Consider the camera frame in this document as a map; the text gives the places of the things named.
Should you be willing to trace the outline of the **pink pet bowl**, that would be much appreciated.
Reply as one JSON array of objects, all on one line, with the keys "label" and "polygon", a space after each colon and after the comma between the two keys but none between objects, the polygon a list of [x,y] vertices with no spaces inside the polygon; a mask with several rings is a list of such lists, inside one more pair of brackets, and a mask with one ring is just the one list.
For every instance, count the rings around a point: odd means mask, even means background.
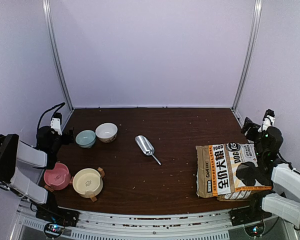
[{"label": "pink pet bowl", "polygon": [[44,172],[43,179],[45,182],[44,188],[50,192],[63,190],[73,182],[68,167],[60,162],[57,162],[53,169],[47,169]]}]

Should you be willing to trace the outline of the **dog food bag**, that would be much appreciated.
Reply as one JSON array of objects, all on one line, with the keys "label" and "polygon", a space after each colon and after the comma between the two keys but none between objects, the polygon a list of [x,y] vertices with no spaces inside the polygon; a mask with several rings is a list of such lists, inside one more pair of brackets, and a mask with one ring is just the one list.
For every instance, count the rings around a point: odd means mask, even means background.
[{"label": "dog food bag", "polygon": [[219,201],[247,201],[273,184],[261,172],[254,145],[228,142],[197,145],[196,194]]}]

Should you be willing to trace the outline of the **cream pet bowl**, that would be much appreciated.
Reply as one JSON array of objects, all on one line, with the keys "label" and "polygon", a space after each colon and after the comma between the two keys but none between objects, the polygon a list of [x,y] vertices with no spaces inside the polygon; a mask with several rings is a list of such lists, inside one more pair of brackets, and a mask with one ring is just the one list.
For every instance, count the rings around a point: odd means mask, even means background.
[{"label": "cream pet bowl", "polygon": [[78,171],[72,179],[73,189],[83,198],[96,202],[97,196],[101,193],[105,172],[101,167],[84,168]]}]

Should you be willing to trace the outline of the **metal scoop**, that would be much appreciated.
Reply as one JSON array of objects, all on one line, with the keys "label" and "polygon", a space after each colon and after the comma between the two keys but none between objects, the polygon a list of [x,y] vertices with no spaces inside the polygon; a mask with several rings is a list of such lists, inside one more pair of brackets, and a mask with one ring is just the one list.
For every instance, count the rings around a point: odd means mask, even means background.
[{"label": "metal scoop", "polygon": [[160,160],[155,157],[155,148],[153,145],[150,143],[150,141],[143,135],[138,135],[135,137],[135,142],[141,149],[141,151],[146,155],[146,156],[151,156],[154,158],[154,160],[161,166],[162,163]]}]

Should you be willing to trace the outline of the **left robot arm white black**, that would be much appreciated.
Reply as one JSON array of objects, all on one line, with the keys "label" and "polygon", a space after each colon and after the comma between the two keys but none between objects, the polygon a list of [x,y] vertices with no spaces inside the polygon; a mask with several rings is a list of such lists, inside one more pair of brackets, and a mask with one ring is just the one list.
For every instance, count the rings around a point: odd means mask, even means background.
[{"label": "left robot arm white black", "polygon": [[31,146],[16,133],[0,134],[0,188],[30,201],[51,222],[57,222],[62,218],[62,211],[54,194],[35,183],[20,167],[52,170],[61,146],[74,142],[74,131],[58,133],[44,126],[37,130],[36,140],[36,146]]}]

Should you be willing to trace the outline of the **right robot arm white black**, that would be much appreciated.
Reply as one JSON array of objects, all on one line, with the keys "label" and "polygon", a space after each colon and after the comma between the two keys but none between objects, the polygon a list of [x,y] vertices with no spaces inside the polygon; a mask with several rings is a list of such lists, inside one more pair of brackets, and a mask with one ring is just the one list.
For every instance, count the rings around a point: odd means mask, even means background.
[{"label": "right robot arm white black", "polygon": [[253,142],[257,167],[251,169],[262,180],[262,185],[280,187],[283,193],[291,193],[289,199],[274,189],[257,195],[246,210],[249,220],[258,220],[265,212],[274,214],[293,224],[300,231],[300,171],[280,154],[284,141],[281,131],[274,125],[275,117],[266,115],[262,124],[254,123],[246,117],[241,132]]}]

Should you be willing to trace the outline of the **teal ceramic bowl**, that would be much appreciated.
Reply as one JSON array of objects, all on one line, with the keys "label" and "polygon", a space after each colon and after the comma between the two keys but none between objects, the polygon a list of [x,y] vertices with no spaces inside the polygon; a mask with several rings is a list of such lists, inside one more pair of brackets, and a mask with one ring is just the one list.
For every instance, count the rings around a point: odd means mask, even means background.
[{"label": "teal ceramic bowl", "polygon": [[92,130],[83,130],[77,134],[75,138],[75,142],[81,148],[89,149],[96,142],[96,134]]}]

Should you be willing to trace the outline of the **white ceramic bowl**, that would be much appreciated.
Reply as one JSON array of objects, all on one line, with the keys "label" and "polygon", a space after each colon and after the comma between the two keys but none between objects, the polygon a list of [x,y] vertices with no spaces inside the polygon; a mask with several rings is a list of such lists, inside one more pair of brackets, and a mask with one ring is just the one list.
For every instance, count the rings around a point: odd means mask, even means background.
[{"label": "white ceramic bowl", "polygon": [[95,134],[102,143],[111,143],[117,137],[118,127],[114,123],[106,122],[95,129]]}]

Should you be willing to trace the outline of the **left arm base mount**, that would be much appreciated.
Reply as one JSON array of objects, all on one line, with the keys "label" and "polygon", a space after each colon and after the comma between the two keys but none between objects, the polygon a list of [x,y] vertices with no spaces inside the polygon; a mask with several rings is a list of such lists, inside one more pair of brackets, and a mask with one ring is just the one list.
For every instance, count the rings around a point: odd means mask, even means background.
[{"label": "left arm base mount", "polygon": [[50,223],[55,223],[64,227],[75,227],[79,220],[80,213],[75,210],[58,208],[56,212],[38,208],[35,217],[37,219],[45,220]]}]

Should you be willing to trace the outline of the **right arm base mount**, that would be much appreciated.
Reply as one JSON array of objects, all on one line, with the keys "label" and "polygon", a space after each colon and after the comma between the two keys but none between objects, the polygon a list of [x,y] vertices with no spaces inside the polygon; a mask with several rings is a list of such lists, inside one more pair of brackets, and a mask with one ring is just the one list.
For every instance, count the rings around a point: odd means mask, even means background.
[{"label": "right arm base mount", "polygon": [[250,207],[236,208],[228,212],[233,226],[246,225],[254,222],[261,222],[272,216],[269,212],[255,211]]}]

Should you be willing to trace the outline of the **front aluminium rail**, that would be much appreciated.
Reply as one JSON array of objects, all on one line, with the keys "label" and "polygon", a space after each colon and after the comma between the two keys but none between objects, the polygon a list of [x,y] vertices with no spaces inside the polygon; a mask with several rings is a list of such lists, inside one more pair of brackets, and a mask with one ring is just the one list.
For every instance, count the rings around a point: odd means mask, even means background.
[{"label": "front aluminium rail", "polygon": [[273,215],[234,225],[230,210],[173,215],[80,211],[75,227],[55,228],[58,240],[299,240],[294,226]]}]

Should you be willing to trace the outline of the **right aluminium frame post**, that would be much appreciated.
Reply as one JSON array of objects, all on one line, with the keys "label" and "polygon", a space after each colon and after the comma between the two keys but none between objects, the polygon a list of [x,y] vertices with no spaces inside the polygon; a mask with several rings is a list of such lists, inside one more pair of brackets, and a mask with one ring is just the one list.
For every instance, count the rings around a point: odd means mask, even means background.
[{"label": "right aluminium frame post", "polygon": [[254,1],[254,10],[252,15],[252,21],[250,26],[250,34],[249,34],[249,40],[247,45],[247,50],[243,62],[243,68],[241,71],[239,84],[237,87],[237,91],[234,97],[234,101],[231,107],[231,110],[235,113],[238,109],[238,105],[241,99],[241,96],[244,91],[244,86],[246,83],[246,80],[248,78],[249,69],[252,63],[253,58],[253,52],[255,50],[259,28],[260,28],[260,22],[262,17],[262,7],[263,7],[263,1],[262,0],[255,0]]}]

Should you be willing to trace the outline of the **aluminium frame post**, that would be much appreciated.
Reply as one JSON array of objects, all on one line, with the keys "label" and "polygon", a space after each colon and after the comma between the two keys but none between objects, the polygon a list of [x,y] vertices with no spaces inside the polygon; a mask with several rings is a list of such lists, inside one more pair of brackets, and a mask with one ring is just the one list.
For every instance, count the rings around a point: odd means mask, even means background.
[{"label": "aluminium frame post", "polygon": [[231,110],[235,113],[238,109],[238,105],[241,99],[241,96],[244,91],[244,86],[246,83],[246,80],[248,78],[249,69],[252,63],[253,58],[253,52],[255,50],[259,28],[260,28],[260,22],[262,17],[262,7],[263,7],[263,1],[262,0],[255,0],[254,1],[254,10],[252,15],[252,21],[250,26],[250,34],[249,34],[249,40],[247,45],[247,50],[243,62],[243,68],[241,71],[239,84],[237,87],[237,91],[234,97],[234,101],[231,107]]},{"label": "aluminium frame post", "polygon": [[52,50],[52,58],[54,62],[54,66],[56,69],[58,81],[60,83],[61,91],[63,94],[63,97],[65,99],[65,102],[68,106],[69,111],[73,111],[74,107],[71,101],[70,93],[65,81],[64,72],[62,69],[61,59],[58,51],[55,31],[54,31],[54,25],[53,25],[53,18],[52,18],[52,12],[51,12],[51,4],[49,0],[42,0],[42,7],[43,7],[43,14],[46,22],[48,37],[50,41],[50,46]]}]

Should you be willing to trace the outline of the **left aluminium frame post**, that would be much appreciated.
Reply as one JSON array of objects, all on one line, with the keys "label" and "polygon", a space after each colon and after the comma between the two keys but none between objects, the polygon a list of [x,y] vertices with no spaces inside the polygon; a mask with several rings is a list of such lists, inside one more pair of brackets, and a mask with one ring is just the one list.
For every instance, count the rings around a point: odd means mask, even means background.
[{"label": "left aluminium frame post", "polygon": [[61,59],[58,51],[55,31],[54,31],[54,25],[53,25],[53,18],[52,18],[52,12],[51,12],[51,4],[49,0],[42,0],[42,7],[43,7],[43,14],[46,22],[48,37],[50,41],[50,46],[52,50],[52,58],[54,62],[54,66],[56,69],[58,81],[60,83],[61,91],[63,94],[63,97],[65,99],[65,102],[68,106],[69,111],[73,111],[74,107],[71,101],[70,93],[65,81],[64,72],[62,69]]}]

